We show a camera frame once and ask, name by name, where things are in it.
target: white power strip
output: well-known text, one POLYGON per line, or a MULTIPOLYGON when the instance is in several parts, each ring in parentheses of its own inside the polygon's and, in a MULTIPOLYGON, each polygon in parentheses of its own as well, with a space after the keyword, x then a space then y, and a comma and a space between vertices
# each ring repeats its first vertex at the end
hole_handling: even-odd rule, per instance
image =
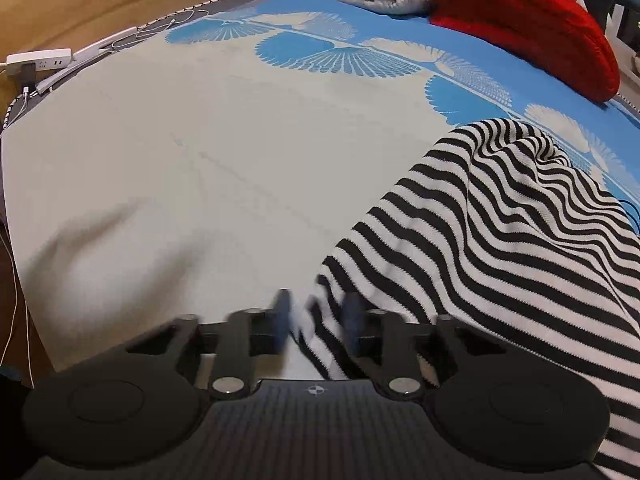
POLYGON ((36 72, 40 70, 57 70, 67 66, 71 59, 70 48, 22 52, 21 54, 10 54, 6 57, 5 70, 7 75, 15 75, 20 72, 22 65, 29 63, 36 64, 36 72))

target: red pillow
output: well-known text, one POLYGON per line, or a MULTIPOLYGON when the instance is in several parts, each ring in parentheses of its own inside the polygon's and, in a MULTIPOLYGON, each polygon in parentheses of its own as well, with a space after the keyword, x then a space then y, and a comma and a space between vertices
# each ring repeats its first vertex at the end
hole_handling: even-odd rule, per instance
POLYGON ((435 0, 431 23, 500 46, 586 98, 604 102, 620 86, 618 63, 591 15, 573 0, 435 0))

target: blue leaf pattern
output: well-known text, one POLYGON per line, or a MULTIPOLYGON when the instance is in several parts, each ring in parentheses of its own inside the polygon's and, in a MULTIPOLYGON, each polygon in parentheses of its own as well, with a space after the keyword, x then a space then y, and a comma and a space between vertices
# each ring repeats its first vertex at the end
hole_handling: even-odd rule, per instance
POLYGON ((270 30, 273 30, 273 27, 257 23, 226 22, 224 20, 203 18, 196 22, 188 23, 183 27, 170 30, 164 40, 167 43, 181 44, 199 43, 201 41, 226 41, 264 34, 270 30))
POLYGON ((498 105, 437 75, 427 81, 424 95, 434 110, 446 117, 450 126, 483 119, 510 118, 507 111, 498 105))
POLYGON ((336 47, 294 32, 281 32, 261 41, 256 49, 261 60, 273 66, 309 72, 346 73, 369 77, 396 77, 421 68, 389 54, 366 47, 336 47))

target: wooden floor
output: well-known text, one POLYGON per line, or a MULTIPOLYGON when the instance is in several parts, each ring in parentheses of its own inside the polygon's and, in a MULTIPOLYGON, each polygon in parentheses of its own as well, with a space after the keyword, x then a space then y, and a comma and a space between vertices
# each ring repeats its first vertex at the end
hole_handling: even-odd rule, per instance
MULTIPOLYGON (((0 0, 0 61, 8 54, 45 48, 78 50, 124 28, 149 22, 206 0, 0 0)), ((17 94, 15 83, 0 74, 0 118, 17 94)), ((4 240, 8 235, 0 225, 4 240)), ((15 305, 12 264, 0 244, 0 344, 9 336, 15 305)), ((5 364, 21 371, 30 385, 24 298, 18 284, 18 307, 5 364)), ((30 323, 31 371, 35 382, 52 370, 30 323)))

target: power strip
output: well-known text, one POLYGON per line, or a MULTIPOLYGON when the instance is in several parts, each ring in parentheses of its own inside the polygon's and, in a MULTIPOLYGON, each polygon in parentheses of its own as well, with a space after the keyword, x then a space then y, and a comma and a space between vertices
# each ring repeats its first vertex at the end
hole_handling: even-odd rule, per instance
POLYGON ((41 70, 57 70, 67 66, 71 62, 71 59, 70 48, 22 52, 20 54, 10 54, 6 57, 5 70, 7 75, 15 75, 20 72, 22 65, 29 63, 35 63, 36 72, 41 70))

